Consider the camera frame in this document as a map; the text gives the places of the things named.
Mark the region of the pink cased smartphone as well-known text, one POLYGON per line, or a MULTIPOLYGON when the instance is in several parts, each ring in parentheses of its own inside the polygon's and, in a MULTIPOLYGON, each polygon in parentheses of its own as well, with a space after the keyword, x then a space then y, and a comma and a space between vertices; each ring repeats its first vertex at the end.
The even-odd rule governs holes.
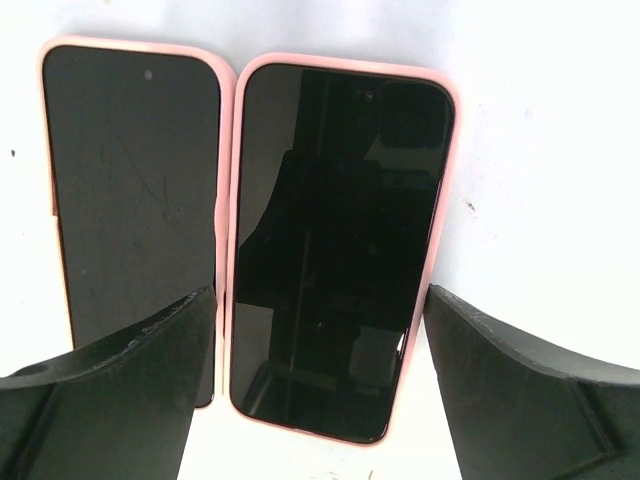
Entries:
POLYGON ((81 347, 223 290, 236 77, 181 45, 60 37, 40 57, 69 331, 81 347))
POLYGON ((387 433, 444 219, 458 99, 420 67, 271 53, 242 73, 226 369, 242 415, 387 433))

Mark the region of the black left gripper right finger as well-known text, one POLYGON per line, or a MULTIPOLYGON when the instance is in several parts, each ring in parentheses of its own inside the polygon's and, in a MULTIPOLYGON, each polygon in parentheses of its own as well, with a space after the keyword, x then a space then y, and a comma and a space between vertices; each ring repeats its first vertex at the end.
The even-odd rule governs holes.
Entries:
POLYGON ((552 344, 441 286, 423 317, 463 478, 638 478, 637 370, 552 344))

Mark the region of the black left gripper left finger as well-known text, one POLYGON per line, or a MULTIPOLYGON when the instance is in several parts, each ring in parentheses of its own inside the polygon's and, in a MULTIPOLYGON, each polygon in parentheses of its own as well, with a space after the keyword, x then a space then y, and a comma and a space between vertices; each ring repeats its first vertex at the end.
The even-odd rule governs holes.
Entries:
POLYGON ((2 478, 177 478, 215 311, 200 288, 2 378, 2 478))

